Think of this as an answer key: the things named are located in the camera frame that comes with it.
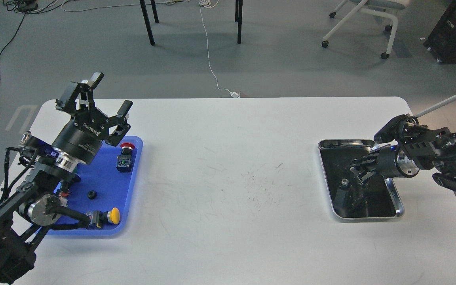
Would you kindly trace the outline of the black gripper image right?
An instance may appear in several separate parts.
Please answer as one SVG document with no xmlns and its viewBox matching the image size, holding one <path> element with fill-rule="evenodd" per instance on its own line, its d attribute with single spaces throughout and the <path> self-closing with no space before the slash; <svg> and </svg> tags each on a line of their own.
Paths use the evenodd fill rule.
<svg viewBox="0 0 456 285">
<path fill-rule="evenodd" d="M 368 153 L 350 162 L 355 177 L 361 186 L 373 179 L 414 177 L 420 169 L 401 148 L 378 148 L 378 153 Z"/>
</svg>

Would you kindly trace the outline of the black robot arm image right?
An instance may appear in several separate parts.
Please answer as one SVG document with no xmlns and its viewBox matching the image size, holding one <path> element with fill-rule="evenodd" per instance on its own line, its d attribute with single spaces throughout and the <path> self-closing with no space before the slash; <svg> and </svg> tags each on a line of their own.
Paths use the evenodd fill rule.
<svg viewBox="0 0 456 285">
<path fill-rule="evenodd" d="M 420 170 L 436 169 L 436 184 L 456 192 L 456 132 L 420 125 L 417 117 L 398 115 L 374 136 L 380 148 L 350 163 L 361 185 L 371 177 L 414 177 Z"/>
</svg>

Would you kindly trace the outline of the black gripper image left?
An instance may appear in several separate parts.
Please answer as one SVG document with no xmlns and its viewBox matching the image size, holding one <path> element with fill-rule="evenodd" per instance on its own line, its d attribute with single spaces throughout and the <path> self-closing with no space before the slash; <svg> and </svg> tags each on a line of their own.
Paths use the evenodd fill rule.
<svg viewBox="0 0 456 285">
<path fill-rule="evenodd" d="M 96 108 L 93 91 L 103 77 L 102 72 L 95 72 L 90 80 L 70 82 L 60 99 L 55 101 L 56 110 L 68 113 L 71 119 L 53 141 L 52 147 L 87 165 L 99 152 L 102 141 L 117 146 L 131 128 L 127 114 L 132 101 L 125 100 L 117 114 L 109 118 Z"/>
</svg>

